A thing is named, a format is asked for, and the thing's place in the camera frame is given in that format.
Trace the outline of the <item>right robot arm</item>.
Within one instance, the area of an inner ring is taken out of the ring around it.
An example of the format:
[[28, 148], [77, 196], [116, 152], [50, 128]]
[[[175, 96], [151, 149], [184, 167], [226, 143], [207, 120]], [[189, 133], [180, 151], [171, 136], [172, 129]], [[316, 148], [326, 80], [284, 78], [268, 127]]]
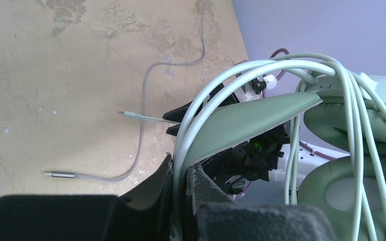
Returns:
[[[247, 84], [229, 95], [220, 105], [227, 106], [262, 98], [264, 85]], [[166, 133], [177, 136], [180, 124], [192, 102], [166, 112], [162, 117], [176, 125]], [[252, 181], [283, 181], [286, 174], [289, 122], [282, 123], [257, 137], [247, 139], [227, 150], [219, 151], [200, 162], [205, 173], [227, 194], [240, 196]], [[319, 148], [300, 141], [297, 186], [315, 168], [338, 157], [346, 156], [333, 150]]]

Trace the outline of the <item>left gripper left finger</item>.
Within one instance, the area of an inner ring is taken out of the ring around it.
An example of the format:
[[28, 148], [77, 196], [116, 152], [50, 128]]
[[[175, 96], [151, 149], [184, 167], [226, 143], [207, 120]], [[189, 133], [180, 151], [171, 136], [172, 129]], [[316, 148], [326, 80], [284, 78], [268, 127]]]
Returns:
[[122, 196], [0, 197], [0, 240], [169, 240], [172, 160]]

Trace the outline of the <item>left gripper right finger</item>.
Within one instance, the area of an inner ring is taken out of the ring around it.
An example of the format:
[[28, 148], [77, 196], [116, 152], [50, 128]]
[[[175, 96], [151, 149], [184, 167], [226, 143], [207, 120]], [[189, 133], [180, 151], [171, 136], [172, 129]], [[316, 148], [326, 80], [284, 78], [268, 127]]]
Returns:
[[318, 209], [235, 203], [200, 164], [188, 168], [184, 188], [183, 240], [336, 240]]

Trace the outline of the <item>mint green headphones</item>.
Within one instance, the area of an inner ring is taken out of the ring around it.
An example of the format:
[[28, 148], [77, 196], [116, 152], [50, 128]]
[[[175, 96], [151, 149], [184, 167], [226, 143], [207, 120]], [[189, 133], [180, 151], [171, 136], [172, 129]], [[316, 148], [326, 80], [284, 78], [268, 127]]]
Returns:
[[[277, 78], [264, 98], [219, 107], [264, 74]], [[172, 221], [179, 240], [188, 168], [285, 122], [290, 151], [282, 204], [318, 209], [336, 240], [386, 240], [386, 76], [354, 73], [314, 54], [238, 64], [192, 101], [173, 159]], [[300, 141], [346, 156], [318, 166], [298, 187]]]

